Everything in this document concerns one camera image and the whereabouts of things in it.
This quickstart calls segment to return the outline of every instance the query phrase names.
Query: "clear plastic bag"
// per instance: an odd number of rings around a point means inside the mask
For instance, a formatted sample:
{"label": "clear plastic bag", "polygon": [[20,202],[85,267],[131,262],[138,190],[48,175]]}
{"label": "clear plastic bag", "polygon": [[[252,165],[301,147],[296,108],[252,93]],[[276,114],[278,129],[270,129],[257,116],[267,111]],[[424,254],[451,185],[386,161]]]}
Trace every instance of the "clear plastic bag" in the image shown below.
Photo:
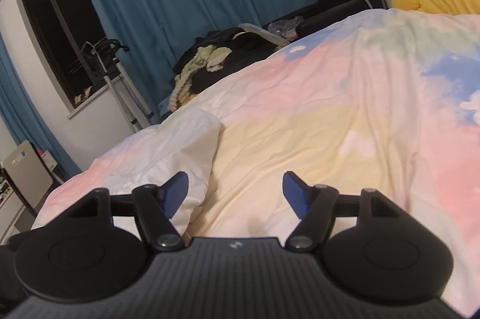
{"label": "clear plastic bag", "polygon": [[304,21],[303,17],[295,17],[292,20],[280,20],[268,25],[268,31],[285,38],[289,41],[297,38],[295,28]]}

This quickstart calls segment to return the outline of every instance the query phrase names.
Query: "metal screw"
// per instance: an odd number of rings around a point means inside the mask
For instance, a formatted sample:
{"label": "metal screw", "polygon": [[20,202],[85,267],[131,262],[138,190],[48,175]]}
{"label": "metal screw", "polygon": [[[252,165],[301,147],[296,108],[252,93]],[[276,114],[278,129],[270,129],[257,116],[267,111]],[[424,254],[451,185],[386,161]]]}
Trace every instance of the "metal screw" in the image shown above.
{"label": "metal screw", "polygon": [[289,246],[299,250],[307,249],[311,247],[312,244],[313,241],[308,236],[304,235],[294,236],[289,239]]}
{"label": "metal screw", "polygon": [[176,245],[179,245],[182,242],[182,239],[178,235],[167,233],[165,235],[159,236],[156,242],[162,247],[174,247]]}

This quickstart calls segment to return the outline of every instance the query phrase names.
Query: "black chair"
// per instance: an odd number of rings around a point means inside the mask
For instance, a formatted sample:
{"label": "black chair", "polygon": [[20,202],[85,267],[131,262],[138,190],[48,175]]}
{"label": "black chair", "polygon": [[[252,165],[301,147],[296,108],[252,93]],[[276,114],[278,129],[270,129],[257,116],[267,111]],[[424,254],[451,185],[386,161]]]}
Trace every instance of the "black chair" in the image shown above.
{"label": "black chair", "polygon": [[[373,8],[388,9],[386,0],[368,1]],[[370,6],[366,0],[318,0],[275,21],[292,20],[295,17],[305,18],[305,21],[295,28],[298,38],[302,38],[368,9]]]}

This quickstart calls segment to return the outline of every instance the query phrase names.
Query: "garment steamer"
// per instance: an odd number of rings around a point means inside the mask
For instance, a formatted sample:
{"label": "garment steamer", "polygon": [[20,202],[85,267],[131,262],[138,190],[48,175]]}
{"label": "garment steamer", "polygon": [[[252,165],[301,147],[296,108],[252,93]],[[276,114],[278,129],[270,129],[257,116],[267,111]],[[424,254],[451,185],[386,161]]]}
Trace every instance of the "garment steamer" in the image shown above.
{"label": "garment steamer", "polygon": [[85,58],[89,66],[92,68],[92,71],[94,73],[99,73],[103,76],[105,83],[112,92],[113,98],[115,99],[115,102],[117,103],[123,117],[125,118],[125,121],[127,122],[128,127],[130,128],[130,132],[134,134],[137,132],[136,129],[141,130],[143,129],[143,127],[138,121],[137,117],[135,117],[132,111],[129,110],[128,106],[126,106],[122,97],[119,95],[117,89],[112,83],[112,79],[110,78],[110,75],[107,71],[107,67],[111,66],[112,64],[116,65],[118,71],[121,74],[120,79],[124,84],[127,92],[137,105],[138,109],[142,112],[142,114],[149,122],[150,119],[154,116],[154,113],[150,110],[146,101],[142,98],[141,94],[126,73],[120,60],[117,58],[116,55],[120,49],[123,49],[124,52],[130,51],[130,48],[126,45],[121,45],[119,40],[107,40],[106,38],[104,38],[97,42],[95,45],[87,41],[82,46],[81,54]]}

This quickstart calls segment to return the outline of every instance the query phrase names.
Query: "white fabric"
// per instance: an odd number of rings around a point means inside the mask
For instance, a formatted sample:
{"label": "white fabric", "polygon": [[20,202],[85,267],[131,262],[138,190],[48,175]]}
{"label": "white fabric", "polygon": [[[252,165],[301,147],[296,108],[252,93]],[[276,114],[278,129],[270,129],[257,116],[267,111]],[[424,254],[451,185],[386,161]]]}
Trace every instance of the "white fabric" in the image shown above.
{"label": "white fabric", "polygon": [[[162,185],[179,171],[189,179],[187,198],[172,218],[180,234],[205,198],[212,159],[217,149],[220,121],[200,109],[182,110],[161,125],[142,130],[95,160],[48,197],[33,228],[42,227],[92,189],[129,194],[145,184]],[[138,235],[132,217],[115,217],[117,227]]]}

